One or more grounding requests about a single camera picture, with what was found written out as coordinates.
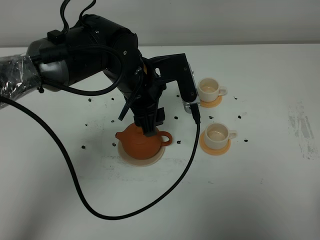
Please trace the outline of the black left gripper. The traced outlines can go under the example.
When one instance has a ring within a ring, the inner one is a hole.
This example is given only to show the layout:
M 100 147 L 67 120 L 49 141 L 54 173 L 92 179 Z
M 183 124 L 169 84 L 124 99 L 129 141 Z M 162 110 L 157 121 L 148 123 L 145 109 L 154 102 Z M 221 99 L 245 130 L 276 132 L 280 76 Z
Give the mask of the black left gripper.
M 157 86 L 155 80 L 160 76 L 150 64 L 149 59 L 143 57 L 143 65 L 136 72 L 123 80 L 118 89 L 123 94 L 125 104 L 118 117 L 124 119 L 131 110 L 134 115 L 134 123 L 142 129 L 146 137 L 157 134 L 156 126 L 160 126 L 165 120 L 164 108 L 158 108 L 159 100 L 167 86 Z

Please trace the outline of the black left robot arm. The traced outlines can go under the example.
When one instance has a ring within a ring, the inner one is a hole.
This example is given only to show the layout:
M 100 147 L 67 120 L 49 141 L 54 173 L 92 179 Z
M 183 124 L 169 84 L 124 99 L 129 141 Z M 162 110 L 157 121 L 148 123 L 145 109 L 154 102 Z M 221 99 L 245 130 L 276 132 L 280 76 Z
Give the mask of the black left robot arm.
M 30 44 L 25 55 L 0 60 L 0 106 L 34 91 L 48 89 L 94 97 L 118 89 L 147 137 L 164 121 L 158 108 L 163 88 L 128 28 L 95 14 L 82 16 L 67 32 L 53 30 Z

